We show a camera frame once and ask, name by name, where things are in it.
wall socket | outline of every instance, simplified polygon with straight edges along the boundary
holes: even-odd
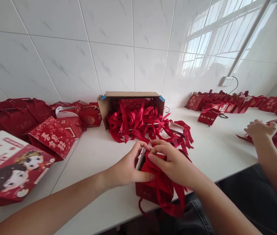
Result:
[[[220,81],[220,86],[231,86],[234,81],[234,77],[223,77]]]

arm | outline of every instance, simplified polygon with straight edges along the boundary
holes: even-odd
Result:
[[[272,136],[277,132],[277,124],[271,122],[270,126],[267,126],[255,120],[245,131],[252,137],[259,163],[277,193],[277,149],[272,141]]]
[[[30,204],[0,223],[1,234],[54,234],[73,216],[105,191],[132,182],[147,182],[154,175],[136,171],[134,161],[146,143],[138,141],[111,168],[81,180],[57,193]]]
[[[171,180],[193,189],[217,234],[261,234],[233,202],[176,148],[163,140],[151,143],[157,145],[148,158]],[[167,162],[155,156],[157,152],[165,154]]]

gift box with cartoon couple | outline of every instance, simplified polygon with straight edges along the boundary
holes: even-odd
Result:
[[[52,155],[0,131],[0,206],[21,202],[54,161]]]

white countertop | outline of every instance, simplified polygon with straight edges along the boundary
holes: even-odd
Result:
[[[274,113],[249,108],[245,114],[227,114],[228,119],[218,117],[208,127],[197,122],[199,115],[200,112],[182,107],[171,109],[168,118],[183,120],[191,127],[194,149],[188,149],[189,157],[214,182],[257,163],[254,146],[239,139],[236,134],[244,136],[243,129],[254,119],[264,122],[277,119]],[[34,201],[109,168],[129,152],[134,143],[115,142],[103,124],[99,128],[89,128],[79,144],[75,142],[66,160],[54,164],[23,202],[0,207],[0,222]],[[78,213],[56,234],[103,232],[140,216],[138,201],[134,184],[110,190]],[[157,205],[143,200],[142,208],[149,211],[157,208]]]

white tile wall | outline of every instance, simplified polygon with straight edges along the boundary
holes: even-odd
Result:
[[[223,89],[266,0],[0,0],[0,100],[93,102],[156,91],[171,107]],[[237,91],[277,82],[277,0],[232,75]]]

